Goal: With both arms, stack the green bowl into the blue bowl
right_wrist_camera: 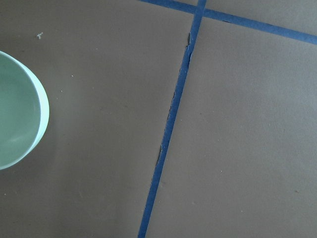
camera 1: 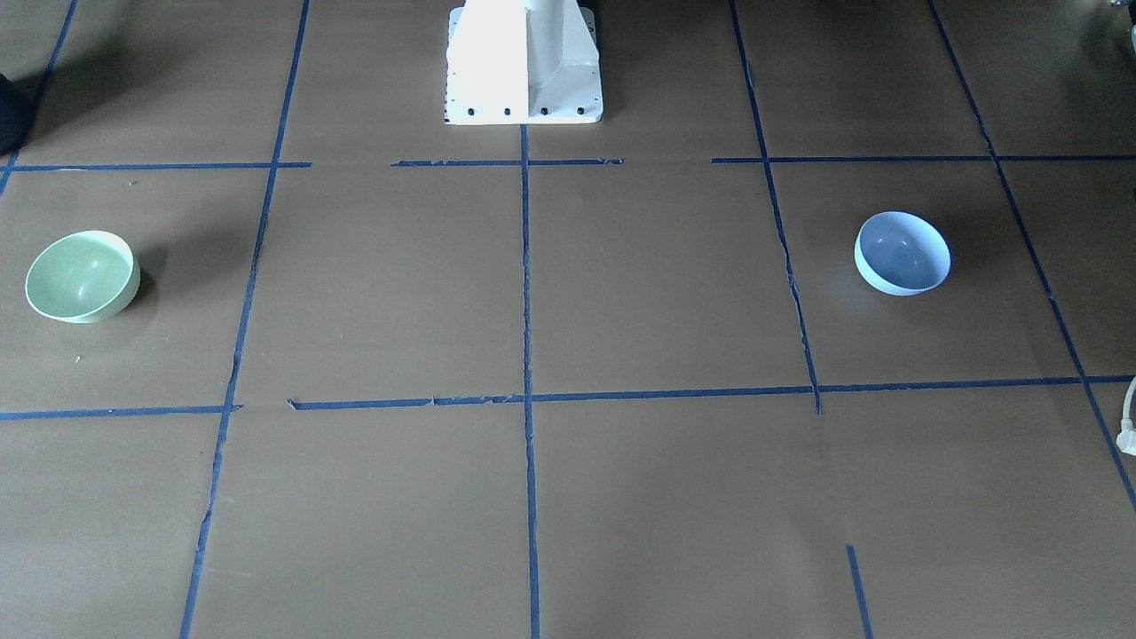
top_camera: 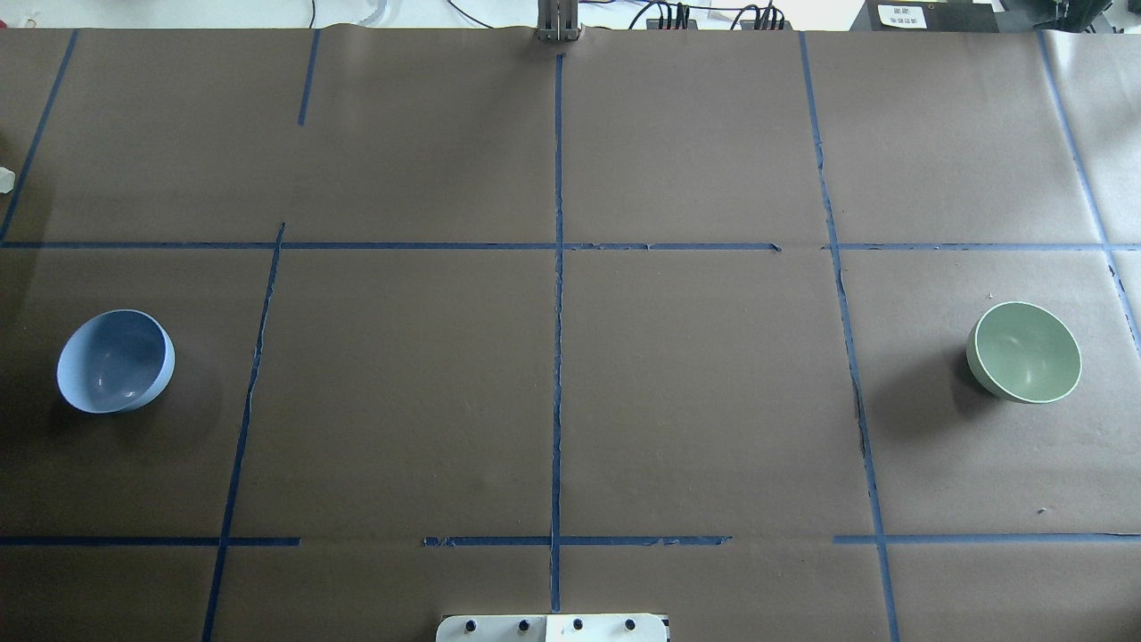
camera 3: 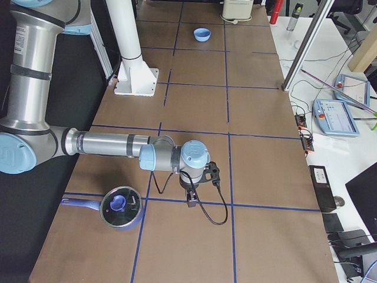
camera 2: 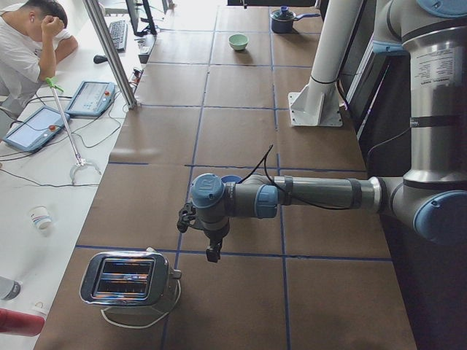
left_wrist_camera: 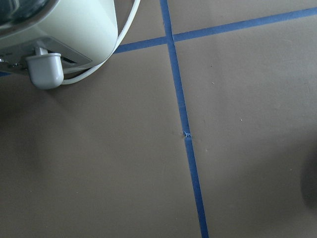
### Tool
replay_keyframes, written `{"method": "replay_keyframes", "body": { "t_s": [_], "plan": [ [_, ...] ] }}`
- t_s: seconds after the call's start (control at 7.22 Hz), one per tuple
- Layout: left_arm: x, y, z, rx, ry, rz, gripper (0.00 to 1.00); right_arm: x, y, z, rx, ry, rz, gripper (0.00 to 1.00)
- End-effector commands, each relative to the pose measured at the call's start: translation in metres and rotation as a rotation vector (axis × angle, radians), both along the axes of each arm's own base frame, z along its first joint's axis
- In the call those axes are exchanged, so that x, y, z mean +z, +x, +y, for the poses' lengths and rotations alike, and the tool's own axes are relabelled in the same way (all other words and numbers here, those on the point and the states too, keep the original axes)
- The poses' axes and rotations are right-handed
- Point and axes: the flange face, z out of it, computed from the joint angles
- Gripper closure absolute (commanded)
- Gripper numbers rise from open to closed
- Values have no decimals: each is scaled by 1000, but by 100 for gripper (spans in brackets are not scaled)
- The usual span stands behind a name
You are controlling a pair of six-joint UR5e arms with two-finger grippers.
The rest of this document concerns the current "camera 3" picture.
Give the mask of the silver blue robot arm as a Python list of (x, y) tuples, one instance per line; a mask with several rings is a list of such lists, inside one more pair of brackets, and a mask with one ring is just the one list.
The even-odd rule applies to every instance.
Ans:
[(45, 121), (57, 36), (91, 32), (90, 1), (12, 1), (16, 19), (8, 111), (1, 119), (1, 171), (20, 174), (74, 154), (136, 157), (144, 170), (178, 174), (190, 207), (200, 203), (210, 155), (200, 141), (182, 146), (168, 136), (92, 133)]

